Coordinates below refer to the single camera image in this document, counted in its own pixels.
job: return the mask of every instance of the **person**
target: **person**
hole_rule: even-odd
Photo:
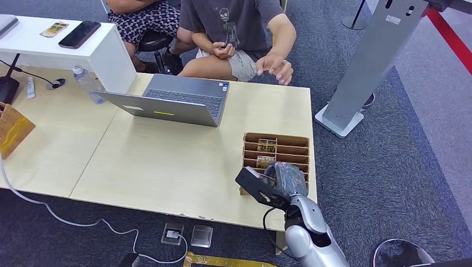
[[[279,84],[290,83],[286,57],[296,32],[278,0],[182,0],[180,11],[180,27],[199,51],[179,75],[245,82],[269,71]]]
[[[116,24],[136,71],[157,72],[157,64],[141,62],[135,54],[146,31],[157,31],[177,38],[174,45],[162,54],[162,58],[173,74],[182,71],[179,55],[195,48],[195,44],[190,31],[179,27],[178,9],[160,0],[107,0],[107,4],[110,7],[108,18]]]

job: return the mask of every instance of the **plastic bottle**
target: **plastic bottle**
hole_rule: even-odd
[[[81,66],[75,66],[72,71],[74,72],[75,80],[83,89],[88,92],[90,99],[92,99],[95,104],[102,104],[105,102],[101,96],[92,91],[104,91],[105,89],[94,80],[88,70],[82,68]]]

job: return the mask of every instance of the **laptop keyboard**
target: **laptop keyboard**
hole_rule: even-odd
[[[199,96],[189,93],[177,93],[163,90],[149,89],[145,97],[173,100],[187,103],[204,104],[213,117],[218,115],[222,99],[221,97]]]

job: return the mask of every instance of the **hand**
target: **hand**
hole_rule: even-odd
[[[221,60],[225,60],[229,57],[234,56],[234,47],[232,44],[228,44],[226,48],[222,48],[225,45],[223,42],[213,43],[213,54]]]
[[[288,85],[292,80],[292,64],[281,56],[267,54],[265,57],[261,57],[255,65],[257,75],[262,75],[262,72],[269,71],[270,74],[276,76],[280,85]]]

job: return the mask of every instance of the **gray t-shirt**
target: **gray t-shirt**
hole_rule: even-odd
[[[279,0],[182,0],[180,26],[231,43],[257,61],[271,48],[267,23],[281,13]]]

